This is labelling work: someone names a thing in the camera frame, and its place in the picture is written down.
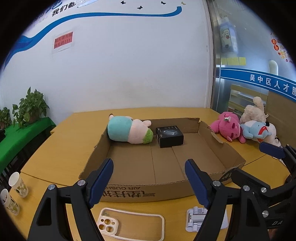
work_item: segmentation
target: plant pot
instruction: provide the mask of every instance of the plant pot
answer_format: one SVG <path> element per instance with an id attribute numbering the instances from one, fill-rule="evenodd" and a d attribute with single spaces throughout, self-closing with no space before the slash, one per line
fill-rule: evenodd
<path id="1" fill-rule="evenodd" d="M 30 115 L 30 120 L 29 120 L 29 124 L 32 124 L 32 123 L 34 123 L 34 122 L 36 122 L 37 120 L 39 120 L 39 115 L 38 115 L 38 113 L 32 113 L 31 115 Z"/>
<path id="2" fill-rule="evenodd" d="M 6 123 L 1 121 L 0 122 L 0 129 L 5 129 L 6 128 Z"/>

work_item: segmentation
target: phone case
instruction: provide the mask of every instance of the phone case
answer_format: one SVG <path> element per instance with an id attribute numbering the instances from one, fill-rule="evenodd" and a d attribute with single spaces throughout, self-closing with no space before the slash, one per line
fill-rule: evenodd
<path id="1" fill-rule="evenodd" d="M 128 241 L 163 241 L 164 218 L 112 208 L 101 210 L 97 225 L 103 235 Z"/>

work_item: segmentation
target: blue plush toy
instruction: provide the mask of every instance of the blue plush toy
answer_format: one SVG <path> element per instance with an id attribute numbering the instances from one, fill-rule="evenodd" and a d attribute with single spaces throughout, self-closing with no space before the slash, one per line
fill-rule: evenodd
<path id="1" fill-rule="evenodd" d="M 271 136 L 272 134 L 268 131 L 264 122 L 250 120 L 240 126 L 243 129 L 242 135 L 247 139 L 252 139 L 253 141 L 263 142 L 265 137 Z"/>

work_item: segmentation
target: metal screw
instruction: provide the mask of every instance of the metal screw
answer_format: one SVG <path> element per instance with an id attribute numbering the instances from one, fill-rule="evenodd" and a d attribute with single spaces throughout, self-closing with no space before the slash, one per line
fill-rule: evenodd
<path id="1" fill-rule="evenodd" d="M 85 180 L 79 180 L 77 184 L 78 186 L 83 186 L 85 184 Z"/>
<path id="2" fill-rule="evenodd" d="M 269 215 L 269 212 L 268 212 L 267 210 L 265 210 L 265 211 L 262 212 L 262 216 L 263 216 L 264 218 L 267 218 L 268 215 Z"/>
<path id="3" fill-rule="evenodd" d="M 244 189 L 245 191 L 250 191 L 250 187 L 247 186 L 247 185 L 244 185 L 244 186 L 242 187 L 242 189 Z"/>
<path id="4" fill-rule="evenodd" d="M 50 184 L 49 186 L 48 186 L 48 190 L 53 190 L 55 188 L 55 185 L 54 184 Z"/>
<path id="5" fill-rule="evenodd" d="M 213 181 L 213 185 L 215 187 L 220 187 L 221 186 L 221 183 L 219 181 Z"/>
<path id="6" fill-rule="evenodd" d="M 261 188 L 261 192 L 262 192 L 262 193 L 265 193 L 266 191 L 267 191 L 266 188 Z"/>

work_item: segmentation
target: stuffed animal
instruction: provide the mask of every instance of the stuffed animal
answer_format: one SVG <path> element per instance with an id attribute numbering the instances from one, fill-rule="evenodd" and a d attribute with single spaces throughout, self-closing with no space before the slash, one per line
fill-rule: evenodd
<path id="1" fill-rule="evenodd" d="M 215 133 L 220 132 L 220 134 L 230 142 L 236 138 L 238 138 L 241 143 L 246 142 L 239 125 L 239 118 L 232 112 L 223 112 L 219 115 L 219 119 L 210 125 L 210 128 Z"/>
<path id="2" fill-rule="evenodd" d="M 131 144 L 147 144 L 153 139 L 150 128 L 151 121 L 133 120 L 130 116 L 109 116 L 108 135 L 113 141 L 129 142 Z"/>
<path id="3" fill-rule="evenodd" d="M 268 115 L 264 114 L 264 105 L 262 99 L 256 96 L 253 98 L 253 102 L 256 106 L 246 106 L 244 113 L 239 120 L 240 124 L 245 124 L 247 121 L 266 122 Z"/>
<path id="4" fill-rule="evenodd" d="M 276 136 L 276 128 L 273 124 L 266 122 L 266 127 L 268 132 L 271 133 L 270 136 L 265 137 L 264 142 L 270 143 L 272 145 L 281 146 L 281 142 L 279 141 L 279 138 Z"/>
<path id="5" fill-rule="evenodd" d="M 243 129 L 242 135 L 253 141 L 263 142 L 267 136 L 271 136 L 271 132 L 268 131 L 266 123 L 263 122 L 250 120 L 240 126 Z"/>

